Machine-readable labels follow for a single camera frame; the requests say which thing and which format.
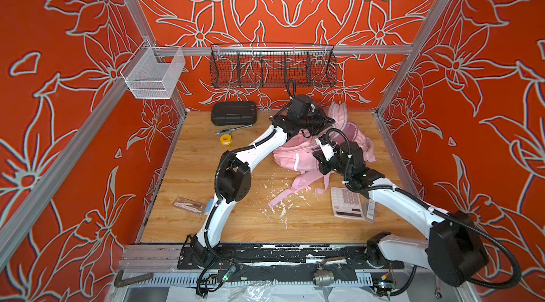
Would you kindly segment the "pink desk calculator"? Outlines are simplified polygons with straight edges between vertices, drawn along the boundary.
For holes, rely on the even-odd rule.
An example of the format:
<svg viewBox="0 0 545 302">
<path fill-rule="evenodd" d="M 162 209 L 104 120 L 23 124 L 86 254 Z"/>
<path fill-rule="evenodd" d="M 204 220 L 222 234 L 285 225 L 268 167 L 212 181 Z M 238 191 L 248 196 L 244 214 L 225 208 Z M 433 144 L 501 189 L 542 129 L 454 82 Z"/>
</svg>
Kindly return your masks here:
<svg viewBox="0 0 545 302">
<path fill-rule="evenodd" d="M 364 220 L 365 213 L 360 201 L 360 194 L 347 188 L 330 188 L 334 217 L 349 220 Z"/>
</svg>

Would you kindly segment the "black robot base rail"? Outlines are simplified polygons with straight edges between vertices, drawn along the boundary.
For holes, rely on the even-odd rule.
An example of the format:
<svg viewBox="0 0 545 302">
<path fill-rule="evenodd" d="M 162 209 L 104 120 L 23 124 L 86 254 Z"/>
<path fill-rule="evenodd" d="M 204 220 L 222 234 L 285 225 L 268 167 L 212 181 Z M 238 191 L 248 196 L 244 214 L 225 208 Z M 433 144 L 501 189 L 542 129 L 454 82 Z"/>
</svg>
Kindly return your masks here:
<svg viewBox="0 0 545 302">
<path fill-rule="evenodd" d="M 216 259 L 199 245 L 184 245 L 178 256 L 177 268 L 197 270 L 212 264 L 205 274 L 209 276 L 217 270 L 225 274 L 235 264 L 237 270 L 230 279 L 232 282 L 241 281 L 244 277 L 256 281 L 309 282 L 318 269 L 332 271 L 336 280 L 347 282 L 356 281 L 357 272 L 405 269 L 399 261 L 371 265 L 364 244 L 221 243 L 216 252 L 230 260 Z"/>
</svg>

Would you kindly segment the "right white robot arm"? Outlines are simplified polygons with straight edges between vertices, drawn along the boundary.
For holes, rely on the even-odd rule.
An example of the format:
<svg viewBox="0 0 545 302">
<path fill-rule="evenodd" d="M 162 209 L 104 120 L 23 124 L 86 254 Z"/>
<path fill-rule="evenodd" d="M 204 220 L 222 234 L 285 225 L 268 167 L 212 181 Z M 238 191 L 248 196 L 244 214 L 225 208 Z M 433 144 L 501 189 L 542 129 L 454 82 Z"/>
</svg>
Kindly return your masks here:
<svg viewBox="0 0 545 302">
<path fill-rule="evenodd" d="M 409 241 L 396 240 L 393 235 L 386 234 L 377 243 L 381 257 L 426 267 L 454 287 L 470 282 L 498 290 L 513 288 L 521 282 L 522 269 L 515 255 L 499 240 L 478 229 L 468 214 L 463 211 L 451 213 L 431 205 L 396 186 L 379 171 L 368 168 L 359 144 L 349 141 L 337 128 L 327 130 L 316 143 L 319 149 L 313 156 L 321 172 L 334 171 L 342 175 L 343 185 L 349 191 L 384 205 L 413 225 L 427 240 L 425 246 L 410 252 Z M 509 279 L 484 282 L 475 278 L 490 261 L 484 240 L 495 245 L 511 263 Z"/>
</svg>

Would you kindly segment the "pink student backpack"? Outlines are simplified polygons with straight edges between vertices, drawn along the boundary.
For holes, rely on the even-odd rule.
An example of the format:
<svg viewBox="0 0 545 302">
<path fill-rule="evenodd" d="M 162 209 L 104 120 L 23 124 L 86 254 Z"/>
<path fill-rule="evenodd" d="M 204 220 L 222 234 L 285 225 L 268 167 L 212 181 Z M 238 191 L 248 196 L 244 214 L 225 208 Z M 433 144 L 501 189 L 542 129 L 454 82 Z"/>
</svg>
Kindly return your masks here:
<svg viewBox="0 0 545 302">
<path fill-rule="evenodd" d="M 341 130 L 351 142 L 356 142 L 363 150 L 363 159 L 366 162 L 375 162 L 374 145 L 370 138 L 366 137 L 356 123 L 349 121 L 348 109 L 345 103 L 332 103 L 329 106 L 327 116 L 334 119 L 334 127 Z M 277 165 L 284 169 L 296 171 L 296 177 L 291 187 L 273 198 L 268 206 L 270 208 L 282 203 L 292 194 L 306 189 L 320 179 L 324 182 L 323 189 L 316 189 L 316 194 L 323 194 L 329 188 L 330 174 L 322 174 L 319 171 L 319 163 L 314 158 L 313 152 L 319 150 L 316 137 L 306 138 L 298 134 L 282 147 L 273 152 L 273 158 Z"/>
</svg>

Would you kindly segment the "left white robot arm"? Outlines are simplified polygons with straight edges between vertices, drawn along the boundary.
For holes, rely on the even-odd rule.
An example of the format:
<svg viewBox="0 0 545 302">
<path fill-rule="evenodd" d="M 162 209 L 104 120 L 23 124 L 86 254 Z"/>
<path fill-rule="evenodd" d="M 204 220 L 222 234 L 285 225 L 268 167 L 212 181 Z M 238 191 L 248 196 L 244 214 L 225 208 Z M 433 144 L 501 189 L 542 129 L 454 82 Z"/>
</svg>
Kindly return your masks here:
<svg viewBox="0 0 545 302">
<path fill-rule="evenodd" d="M 299 134 L 318 136 L 334 124 L 309 96 L 288 90 L 290 101 L 270 117 L 271 126 L 248 146 L 222 154 L 214 175 L 214 200 L 203 227 L 192 236 L 190 247 L 202 266 L 214 260 L 234 261 L 234 253 L 217 246 L 231 211 L 251 189 L 252 171 L 273 151 Z"/>
</svg>

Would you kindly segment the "light blue pencil sharpener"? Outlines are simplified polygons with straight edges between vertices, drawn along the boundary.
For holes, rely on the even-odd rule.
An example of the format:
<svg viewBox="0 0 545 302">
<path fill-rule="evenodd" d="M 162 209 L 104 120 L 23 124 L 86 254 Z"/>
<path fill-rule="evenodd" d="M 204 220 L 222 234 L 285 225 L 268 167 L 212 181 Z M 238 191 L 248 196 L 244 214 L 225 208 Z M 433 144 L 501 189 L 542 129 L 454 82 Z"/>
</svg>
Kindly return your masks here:
<svg viewBox="0 0 545 302">
<path fill-rule="evenodd" d="M 211 199 L 209 200 L 209 202 L 208 202 L 206 208 L 205 208 L 205 211 L 204 211 L 204 214 L 205 214 L 205 215 L 209 215 L 209 214 L 210 214 L 213 205 L 214 205 L 214 199 L 211 198 Z"/>
</svg>

